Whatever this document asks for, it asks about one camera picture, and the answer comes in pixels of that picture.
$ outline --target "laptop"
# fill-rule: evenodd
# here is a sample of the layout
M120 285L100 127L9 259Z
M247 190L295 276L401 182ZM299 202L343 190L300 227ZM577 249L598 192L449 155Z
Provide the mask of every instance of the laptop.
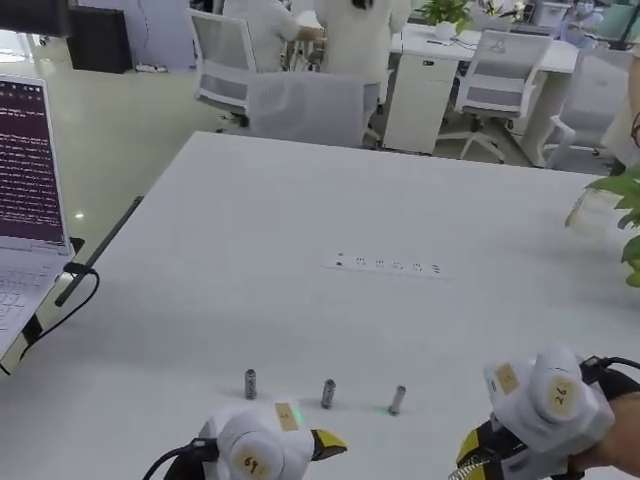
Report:
M0 75L0 356L73 256L45 82Z

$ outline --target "laptop screen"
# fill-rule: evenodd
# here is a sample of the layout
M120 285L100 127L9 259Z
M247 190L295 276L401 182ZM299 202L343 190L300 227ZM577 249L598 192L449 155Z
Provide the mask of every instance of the laptop screen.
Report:
M0 80L0 235L63 244L41 86Z

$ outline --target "person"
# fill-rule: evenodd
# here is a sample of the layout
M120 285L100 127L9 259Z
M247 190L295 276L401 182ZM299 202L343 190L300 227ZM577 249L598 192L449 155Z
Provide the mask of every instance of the person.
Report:
M553 37L579 49L596 48L598 42L592 34L596 32L603 19L604 17L594 10L593 0L578 0L567 11Z
M640 163L640 130L634 128L640 124L640 43L635 43L630 53L632 60L629 67L627 98L602 139L602 144L616 158L611 169L612 176L621 175L628 167Z
M315 0L314 9L326 35L320 70L364 81L366 126L387 79L391 37L407 23L411 0Z
M222 15L247 21L258 72L281 72L285 42L315 42L322 29L298 24L279 0L226 0Z
M640 392L629 392L610 401L615 423L604 439L571 459L574 471L614 467L640 478Z

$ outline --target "green light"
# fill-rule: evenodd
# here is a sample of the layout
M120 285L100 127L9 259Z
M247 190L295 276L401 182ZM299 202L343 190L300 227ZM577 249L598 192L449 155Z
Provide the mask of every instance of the green light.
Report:
M300 411L299 408L296 408L295 410L293 410L293 416L296 417L296 422L304 423L304 420L302 420L302 412Z

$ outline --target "laptop keyboard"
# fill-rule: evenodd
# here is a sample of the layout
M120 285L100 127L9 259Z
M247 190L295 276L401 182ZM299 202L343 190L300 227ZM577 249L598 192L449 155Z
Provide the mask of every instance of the laptop keyboard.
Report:
M24 267L0 265L0 330L22 312L51 273L50 265Z

